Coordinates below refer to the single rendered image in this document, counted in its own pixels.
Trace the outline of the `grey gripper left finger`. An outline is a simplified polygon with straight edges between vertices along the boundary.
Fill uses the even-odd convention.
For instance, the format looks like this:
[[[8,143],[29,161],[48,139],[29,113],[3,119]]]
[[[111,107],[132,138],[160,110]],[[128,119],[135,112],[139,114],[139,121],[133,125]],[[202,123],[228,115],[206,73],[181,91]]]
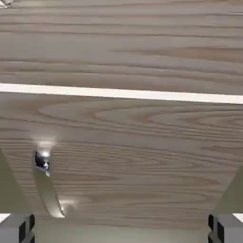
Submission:
[[[0,214],[0,243],[35,243],[35,220],[33,214]]]

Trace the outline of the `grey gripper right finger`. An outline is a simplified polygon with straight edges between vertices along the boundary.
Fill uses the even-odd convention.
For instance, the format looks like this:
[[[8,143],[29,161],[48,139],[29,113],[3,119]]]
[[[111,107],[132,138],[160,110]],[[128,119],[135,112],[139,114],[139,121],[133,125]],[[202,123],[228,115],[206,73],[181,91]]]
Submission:
[[[208,216],[208,243],[243,243],[243,214]]]

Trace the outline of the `light wood cabinet door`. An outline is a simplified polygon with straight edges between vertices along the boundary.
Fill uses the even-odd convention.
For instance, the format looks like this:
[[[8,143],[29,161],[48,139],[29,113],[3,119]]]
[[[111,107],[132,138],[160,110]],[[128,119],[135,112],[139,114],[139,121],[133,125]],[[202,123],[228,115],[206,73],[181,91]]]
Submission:
[[[243,0],[14,0],[0,83],[243,95]]]
[[[243,104],[0,93],[0,148],[37,243],[206,243],[243,166]],[[64,218],[38,194],[35,150],[51,153]]]

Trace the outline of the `light wood cabinet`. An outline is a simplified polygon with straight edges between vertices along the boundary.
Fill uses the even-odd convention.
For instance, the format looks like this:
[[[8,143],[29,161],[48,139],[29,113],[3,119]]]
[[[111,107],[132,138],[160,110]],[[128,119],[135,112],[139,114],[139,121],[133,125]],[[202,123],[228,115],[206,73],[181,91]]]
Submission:
[[[143,100],[177,101],[177,102],[243,104],[243,95],[162,92],[162,91],[148,91],[148,90],[144,90],[144,91],[143,90],[123,90],[123,89],[32,85],[32,84],[0,83],[0,92],[106,97],[106,98],[126,98],[126,99],[143,99]]]

